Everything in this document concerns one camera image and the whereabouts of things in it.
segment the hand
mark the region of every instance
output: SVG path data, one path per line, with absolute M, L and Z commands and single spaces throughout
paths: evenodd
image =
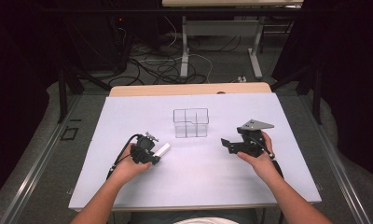
M 270 137 L 265 132 L 262 132 L 262 135 L 265 138 L 265 144 L 266 144 L 266 147 L 268 148 L 268 151 L 274 155 Z M 266 152 L 262 153 L 257 158 L 252 157 L 243 152 L 238 152 L 237 155 L 240 159 L 251 164 L 251 166 L 253 166 L 254 170 L 256 171 L 256 174 L 265 183 L 268 183 L 267 181 L 269 180 L 270 177 L 279 175 L 279 173 L 277 172 L 276 168 L 273 165 L 273 162 L 270 160 L 268 153 Z
M 136 164 L 131 158 L 131 146 L 129 144 L 125 151 L 120 156 L 120 162 L 117 164 L 117 168 L 111 174 L 110 178 L 116 178 L 119 183 L 126 184 L 129 181 L 133 180 L 140 173 L 148 170 L 152 166 L 152 162 L 145 164 L 139 163 Z

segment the metal stand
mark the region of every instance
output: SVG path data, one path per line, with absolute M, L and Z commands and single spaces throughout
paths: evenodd
M 262 78 L 262 73 L 256 57 L 259 48 L 260 37 L 265 23 L 265 17 L 259 21 L 187 21 L 183 17 L 183 59 L 181 63 L 180 77 L 187 77 L 189 48 L 187 37 L 189 35 L 246 35 L 254 37 L 254 45 L 248 49 L 248 55 L 257 79 Z

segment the desk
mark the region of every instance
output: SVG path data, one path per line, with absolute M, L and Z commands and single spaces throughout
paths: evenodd
M 164 7 L 274 7 L 301 5 L 303 0 L 163 0 Z M 181 77 L 187 77 L 187 64 L 189 48 L 188 35 L 247 35 L 253 36 L 253 47 L 248 49 L 251 65 L 256 78 L 262 78 L 262 72 L 256 57 L 260 37 L 262 36 L 265 17 L 259 21 L 187 21 L 183 16 L 183 59 L 181 64 Z
M 173 110 L 186 107 L 209 109 L 207 137 L 175 138 Z M 248 119 L 275 126 L 267 133 L 285 179 L 308 202 L 320 202 L 277 96 L 265 83 L 231 83 L 115 87 L 104 104 L 69 207 L 82 209 L 127 140 L 147 131 L 159 139 L 153 151 L 166 143 L 172 149 L 122 188 L 114 211 L 275 206 L 269 188 L 251 166 L 228 154 L 220 141 L 241 141 L 236 128 Z

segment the black backdrop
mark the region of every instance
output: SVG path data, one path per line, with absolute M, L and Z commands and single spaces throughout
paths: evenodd
M 279 81 L 299 77 L 299 94 L 321 68 L 322 96 L 338 125 L 338 149 L 373 174 L 373 0 L 305 0 L 304 9 L 334 14 L 297 18 L 273 72 Z

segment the gray floor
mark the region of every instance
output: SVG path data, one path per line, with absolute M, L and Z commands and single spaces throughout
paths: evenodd
M 250 39 L 243 38 L 240 45 L 233 51 L 222 49 L 218 52 L 207 52 L 202 50 L 221 49 L 232 38 L 231 36 L 211 36 L 191 39 L 191 47 L 199 46 L 190 52 L 190 54 L 197 54 L 190 59 L 197 73 L 208 76 L 208 80 L 212 83 L 234 82 L 240 76 L 245 76 L 249 82 L 260 81 L 254 78 L 246 51 L 246 48 L 252 44 Z M 264 74 L 261 81 L 269 84 L 274 82 L 270 75 L 285 39 L 286 35 L 266 36 L 264 52 L 258 54 Z M 226 49 L 232 49 L 238 45 L 237 43 L 238 38 L 231 42 Z M 176 55 L 179 56 L 178 48 L 173 46 L 175 44 L 164 48 L 169 53 L 177 52 Z M 146 50 L 146 48 L 140 47 L 138 50 Z M 132 55 L 140 53 L 142 52 L 134 49 Z M 135 58 L 139 61 L 160 59 L 158 56 Z M 137 68 L 128 64 L 128 69 L 122 76 L 136 76 L 136 74 Z M 154 77 L 144 72 L 140 78 L 145 84 L 155 82 Z M 127 78 L 117 79 L 112 85 L 123 85 L 130 81 Z M 200 81 L 195 79 L 191 82 L 199 83 Z M 67 223 L 76 215 L 76 212 L 67 207 L 71 198 L 71 194 L 67 191 L 76 184 L 90 138 L 100 116 L 104 98 L 108 93 L 87 81 L 83 81 L 83 83 L 86 88 L 83 95 L 72 96 L 70 94 L 70 108 L 73 110 L 61 125 L 57 125 L 56 122 L 59 117 L 57 84 L 48 88 L 50 104 L 46 115 L 16 169 L 0 191 L 0 223 Z M 320 194 L 323 202 L 315 206 L 334 223 L 373 223 L 373 175 L 336 153 L 336 122 L 330 114 L 329 106 L 323 102 L 322 119 L 324 124 L 317 127 L 309 113 L 311 97 L 309 95 L 306 97 L 296 96 L 295 85 L 296 83 L 290 83 L 277 90 L 276 93 L 311 174 L 321 189 Z M 78 129 L 73 141 L 66 140 L 67 130 L 71 129 Z M 320 131 L 324 132 L 324 140 L 323 137 L 319 137 Z M 331 163 L 334 158 L 328 157 L 331 156 L 326 151 L 328 143 L 336 153 L 336 157 L 339 156 L 342 160 L 339 166 L 334 167 Z M 34 167 L 41 168 L 41 172 L 33 172 L 32 168 Z M 346 179 L 344 176 L 338 175 L 339 168 L 344 168 Z M 31 179 L 35 179 L 37 182 L 29 182 Z M 31 188 L 23 188 L 23 182 Z M 359 217 L 361 214 L 367 214 L 368 218 Z M 129 215 L 128 213 L 115 214 L 117 223 L 126 223 Z M 278 215 L 277 208 L 269 208 L 266 223 L 276 222 Z

